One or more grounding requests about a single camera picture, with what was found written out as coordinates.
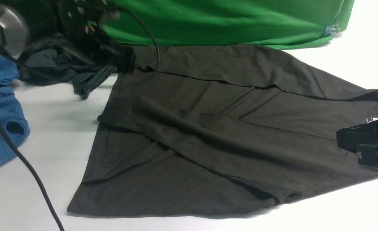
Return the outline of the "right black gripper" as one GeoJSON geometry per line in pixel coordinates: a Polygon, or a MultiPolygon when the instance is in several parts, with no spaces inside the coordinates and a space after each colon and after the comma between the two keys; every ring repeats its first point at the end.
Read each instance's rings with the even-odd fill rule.
{"type": "Polygon", "coordinates": [[[358,164],[378,169],[378,120],[337,131],[337,146],[354,153],[358,164]]]}

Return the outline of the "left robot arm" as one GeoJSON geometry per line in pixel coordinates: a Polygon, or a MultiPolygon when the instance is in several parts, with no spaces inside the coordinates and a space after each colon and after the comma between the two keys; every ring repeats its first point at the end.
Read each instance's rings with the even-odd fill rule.
{"type": "Polygon", "coordinates": [[[17,59],[26,50],[53,41],[88,65],[112,65],[131,72],[133,49],[103,29],[120,7],[105,0],[0,0],[0,55],[17,59]]]}

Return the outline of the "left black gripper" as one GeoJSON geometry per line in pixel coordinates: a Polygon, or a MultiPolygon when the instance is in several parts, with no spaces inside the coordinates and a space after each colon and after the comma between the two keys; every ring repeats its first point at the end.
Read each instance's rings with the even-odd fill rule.
{"type": "Polygon", "coordinates": [[[60,47],[89,65],[116,67],[133,72],[133,48],[110,38],[103,29],[107,20],[120,18],[120,7],[107,0],[60,0],[59,20],[64,36],[60,47]]]}

